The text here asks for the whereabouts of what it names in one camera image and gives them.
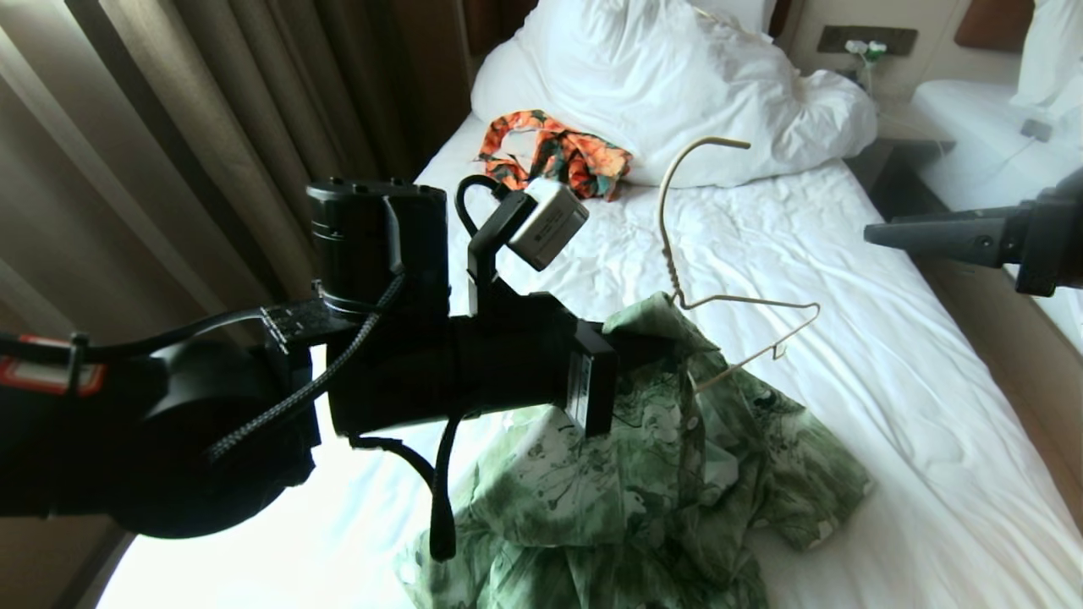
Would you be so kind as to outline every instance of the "white duvet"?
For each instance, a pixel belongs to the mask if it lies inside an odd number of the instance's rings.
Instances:
[[[452,191],[480,166],[485,124],[470,118],[419,182]],[[492,204],[473,193],[481,218]],[[521,293],[549,290],[602,320],[668,289],[656,191],[588,202],[590,220],[543,273],[508,252]],[[752,548],[775,608],[1080,607],[1083,541],[1004,396],[905,255],[867,245],[879,220],[839,161],[739,189],[671,194],[669,226],[692,298],[725,290],[818,300],[820,320],[778,362],[751,371],[806,404],[876,479],[853,518],[797,554],[768,531]],[[454,213],[453,311],[466,310],[467,236]],[[692,319],[738,359],[800,319],[710,304]],[[460,428],[453,479],[500,433],[499,415]],[[442,425],[392,433],[432,458]],[[389,557],[425,530],[429,492],[399,459],[316,451],[318,467],[266,510],[186,541],[138,539],[106,608],[408,607]]]
[[[485,60],[474,114],[545,111],[631,152],[627,180],[645,185],[705,135],[752,150],[696,151],[674,185],[733,186],[872,143],[876,111],[860,88],[832,72],[799,77],[781,49],[721,11],[705,15],[688,0],[542,0]]]

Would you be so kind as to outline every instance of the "orange floral fabric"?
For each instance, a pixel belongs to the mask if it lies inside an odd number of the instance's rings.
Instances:
[[[537,131],[530,171],[514,158],[497,156],[504,138],[517,130]],[[573,131],[539,109],[514,112],[494,120],[478,158],[485,163],[485,173],[509,189],[521,190],[542,177],[567,184],[579,198],[606,200],[613,199],[617,181],[631,168],[628,151],[597,135]]]

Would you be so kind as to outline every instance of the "black cable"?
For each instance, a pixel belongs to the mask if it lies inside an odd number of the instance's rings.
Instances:
[[[493,196],[500,198],[498,194],[500,183],[488,176],[468,176],[459,182],[459,190],[455,193],[455,212],[459,215],[459,221],[462,222],[467,233],[474,236],[478,234],[478,224],[474,224],[473,219],[470,218],[470,211],[467,210],[467,191],[470,190],[470,186],[485,186],[493,193]]]
[[[432,489],[432,466],[417,451],[403,444],[402,440],[392,440],[390,438],[353,438],[350,440],[350,445],[362,451],[387,451],[402,457],[403,461],[414,468],[414,471],[417,471],[425,479],[426,485],[430,490]]]
[[[206,334],[212,329],[246,320],[258,320],[261,316],[260,309],[222,313],[211,315],[194,324],[171,329],[158,336],[136,340],[135,342],[109,345],[107,347],[88,347],[83,350],[82,363],[102,364],[115,360],[149,355],[155,351],[200,334]],[[70,350],[66,345],[56,347],[36,342],[23,342],[16,336],[0,335],[0,355],[8,355],[16,360],[26,360],[40,364],[66,364],[70,357]]]
[[[447,419],[444,435],[440,438],[440,449],[436,451],[436,466],[401,440],[388,438],[352,438],[350,445],[361,450],[380,450],[393,453],[408,463],[429,485],[432,493],[432,511],[429,515],[429,555],[438,562],[455,558],[455,513],[452,510],[452,500],[447,494],[447,470],[452,462],[452,445],[455,443],[455,430],[458,429],[461,416],[454,415]]]
[[[455,558],[455,513],[447,496],[447,469],[452,461],[452,444],[455,430],[462,417],[453,415],[447,419],[444,435],[436,451],[436,467],[433,469],[432,513],[429,515],[429,555],[438,562]]]
[[[384,309],[389,304],[391,304],[391,302],[394,301],[395,297],[399,296],[399,291],[402,289],[405,276],[406,276],[405,274],[400,273],[397,276],[395,276],[394,280],[392,280],[391,285],[388,286],[388,289],[384,290],[383,296],[380,297],[379,302],[376,303],[377,309]],[[368,318],[365,319],[365,323],[361,326],[361,329],[357,332],[357,336],[354,337],[353,342],[350,344],[347,350],[343,351],[342,354],[339,355],[334,363],[327,366],[327,370],[324,371],[324,374],[319,375],[304,387],[295,391],[292,396],[286,398],[282,402],[278,402],[277,404],[275,404],[268,411],[264,411],[262,414],[260,414],[252,420],[249,420],[245,425],[235,429],[229,436],[211,444],[211,446],[207,449],[206,453],[208,459],[211,463],[219,461],[225,455],[225,453],[230,452],[231,449],[239,444],[245,438],[251,436],[259,428],[263,427],[264,425],[271,423],[272,420],[283,415],[290,413],[290,411],[297,409],[298,405],[304,404],[315,399],[316,397],[321,396],[324,392],[324,389],[327,387],[327,384],[330,383],[331,378],[336,374],[338,374],[338,372],[342,368],[342,366],[345,365],[347,361],[349,361],[350,358],[352,358],[353,354],[357,352],[357,350],[361,348],[361,345],[365,341],[366,338],[368,338],[368,335],[373,332],[373,328],[376,327],[376,324],[377,322],[380,321],[381,316],[382,314],[378,312],[369,313]]]

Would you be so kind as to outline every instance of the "curtain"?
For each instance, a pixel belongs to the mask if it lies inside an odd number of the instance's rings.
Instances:
[[[470,54],[484,56],[511,38],[537,0],[464,0]]]
[[[309,297],[305,185],[416,174],[469,112],[466,55],[454,0],[0,0],[0,331],[112,342]]]

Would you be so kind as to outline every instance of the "label sticker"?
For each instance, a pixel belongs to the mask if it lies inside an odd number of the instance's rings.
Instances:
[[[56,347],[68,346],[63,340],[37,336],[21,336],[19,340]],[[84,364],[79,371],[79,397],[86,398],[96,393],[102,389],[104,379],[105,364]],[[65,364],[39,364],[15,358],[0,358],[0,385],[63,396],[67,392],[67,366]]]
[[[587,409],[590,402],[590,371],[593,361],[582,353],[572,353],[567,368],[567,416],[576,423],[579,433],[587,429]]]

